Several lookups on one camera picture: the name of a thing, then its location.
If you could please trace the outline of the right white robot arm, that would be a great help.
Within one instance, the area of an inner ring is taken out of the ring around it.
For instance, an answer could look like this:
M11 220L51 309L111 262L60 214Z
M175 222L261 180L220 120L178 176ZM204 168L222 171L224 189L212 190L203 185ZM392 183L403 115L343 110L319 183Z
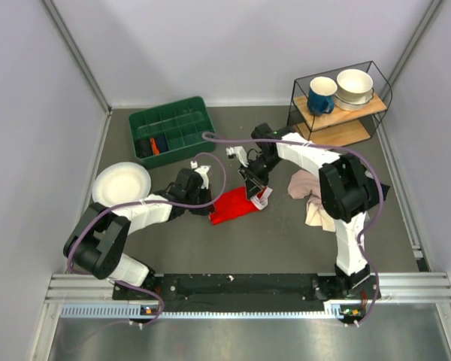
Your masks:
M263 123L253 130L251 138L260 149L254 160L248 160L242 147L228 149L229 157L240 159L239 173L247 198L266 189L269 173L282 160L310 173L319 182L323 209L334 221L336 289L344 297L354 297L371 274L364 255L364 227L367 211L385 198L383 186L367 173L357 156L319 147L287 127L274 131Z

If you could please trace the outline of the red underwear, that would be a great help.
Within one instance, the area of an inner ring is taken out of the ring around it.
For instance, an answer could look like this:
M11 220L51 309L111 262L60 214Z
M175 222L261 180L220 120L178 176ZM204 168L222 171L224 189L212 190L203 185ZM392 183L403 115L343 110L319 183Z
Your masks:
M268 206L268 198L272 191L270 187L266 187L251 199L247 198L245 187L238 187L223 193L213 204L214 211L209 216L211 223L218 225L264 210Z

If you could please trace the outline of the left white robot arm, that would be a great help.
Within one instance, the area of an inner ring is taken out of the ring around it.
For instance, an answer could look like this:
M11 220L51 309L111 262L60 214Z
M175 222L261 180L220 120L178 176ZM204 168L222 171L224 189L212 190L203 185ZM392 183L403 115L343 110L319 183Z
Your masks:
M126 240L133 232L175 220L186 211L209 215L209 171L208 165L183 168L174 182L145 199L109 208L91 204L65 243L67 267L77 265L99 280L125 282L139 298L151 296L156 287L151 269L123 253Z

